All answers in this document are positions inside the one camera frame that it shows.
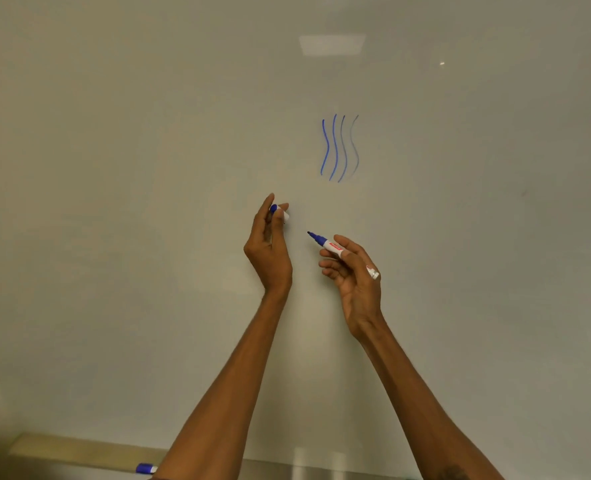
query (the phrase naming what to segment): person's right arm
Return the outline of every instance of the person's right arm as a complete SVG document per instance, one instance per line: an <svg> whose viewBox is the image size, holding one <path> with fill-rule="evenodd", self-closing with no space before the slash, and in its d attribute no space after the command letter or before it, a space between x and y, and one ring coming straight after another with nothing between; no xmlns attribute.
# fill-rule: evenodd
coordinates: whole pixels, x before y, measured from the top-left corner
<svg viewBox="0 0 591 480"><path fill-rule="evenodd" d="M320 254L322 273L335 282L351 334L377 371L425 480L503 480L484 454L451 421L390 331L380 310L380 280L362 247L335 235L341 261Z"/></svg>

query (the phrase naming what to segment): forearm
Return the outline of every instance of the forearm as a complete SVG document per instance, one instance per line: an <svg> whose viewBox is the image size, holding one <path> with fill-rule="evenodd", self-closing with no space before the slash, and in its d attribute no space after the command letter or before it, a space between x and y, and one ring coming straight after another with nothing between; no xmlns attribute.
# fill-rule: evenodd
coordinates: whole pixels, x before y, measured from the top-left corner
<svg viewBox="0 0 591 480"><path fill-rule="evenodd" d="M234 480L288 293L267 293L226 365L187 419L156 476Z"/></svg>
<svg viewBox="0 0 591 480"><path fill-rule="evenodd" d="M451 421L382 316L360 338L393 404L425 480L501 480L502 476Z"/></svg>

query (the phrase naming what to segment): wavy line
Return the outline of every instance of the wavy line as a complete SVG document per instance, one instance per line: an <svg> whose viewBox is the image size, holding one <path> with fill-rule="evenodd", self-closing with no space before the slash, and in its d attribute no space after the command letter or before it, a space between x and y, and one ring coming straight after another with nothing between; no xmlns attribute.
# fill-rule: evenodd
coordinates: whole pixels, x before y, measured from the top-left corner
<svg viewBox="0 0 591 480"><path fill-rule="evenodd" d="M339 140L342 142L342 149L344 150L344 171L342 172L342 175L340 175L338 183L340 183L342 181L342 178L344 178L344 174L347 172L348 167L347 147L344 146L344 137L342 136L342 126L344 126L344 118L346 118L346 115L342 116L342 122L339 126Z"/></svg>
<svg viewBox="0 0 591 480"><path fill-rule="evenodd" d="M353 125L355 124L355 122L357 121L357 119L359 117L360 117L360 115L358 114L355 117L355 120L353 120L353 123L351 123L351 129L349 129L349 131L348 131L348 137L351 140L351 145L353 146L353 151L355 152L355 158L357 158L357 163L355 164L355 168L353 170L353 173L351 174L351 177L353 177L355 170L357 170L357 167L360 165L360 155L357 154L357 148L355 147L355 144L353 143Z"/></svg>
<svg viewBox="0 0 591 480"><path fill-rule="evenodd" d="M327 154L324 155L324 161L322 162L322 167L320 168L320 175L324 172L324 165L327 164L327 158L329 156L329 150L331 149L331 144L329 143L329 137L327 136L327 131L324 128L324 120L322 120L322 132L324 133L324 139L327 140Z"/></svg>
<svg viewBox="0 0 591 480"><path fill-rule="evenodd" d="M329 177L329 181L331 181L331 179L333 178L333 175L335 175L335 170L338 169L338 140L336 140L335 138L335 118L337 118L338 115L336 114L335 116L333 116L333 145L335 145L336 147L336 164L335 167L333 167L333 171L331 172L331 176Z"/></svg>

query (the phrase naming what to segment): person's left arm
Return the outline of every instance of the person's left arm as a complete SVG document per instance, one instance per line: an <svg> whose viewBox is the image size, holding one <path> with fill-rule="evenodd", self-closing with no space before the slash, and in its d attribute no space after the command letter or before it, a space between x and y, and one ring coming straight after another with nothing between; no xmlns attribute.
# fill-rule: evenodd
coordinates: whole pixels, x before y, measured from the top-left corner
<svg viewBox="0 0 591 480"><path fill-rule="evenodd" d="M195 407L154 477L167 480L235 480L240 473L251 416L258 399L277 323L291 289L291 259L284 241L284 212L269 195L260 207L244 253L265 288L257 313L228 362ZM287 203L280 208L288 209Z"/></svg>

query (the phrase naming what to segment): person's left hand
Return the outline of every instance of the person's left hand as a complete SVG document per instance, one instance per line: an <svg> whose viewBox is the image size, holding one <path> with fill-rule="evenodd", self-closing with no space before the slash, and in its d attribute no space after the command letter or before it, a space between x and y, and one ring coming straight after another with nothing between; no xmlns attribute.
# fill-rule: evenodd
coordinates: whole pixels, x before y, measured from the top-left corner
<svg viewBox="0 0 591 480"><path fill-rule="evenodd" d="M266 293L287 295L293 282L293 266L284 240L284 210L289 204L279 204L273 215L269 208L273 203L271 193L253 219L251 236L244 245L244 254L255 268Z"/></svg>

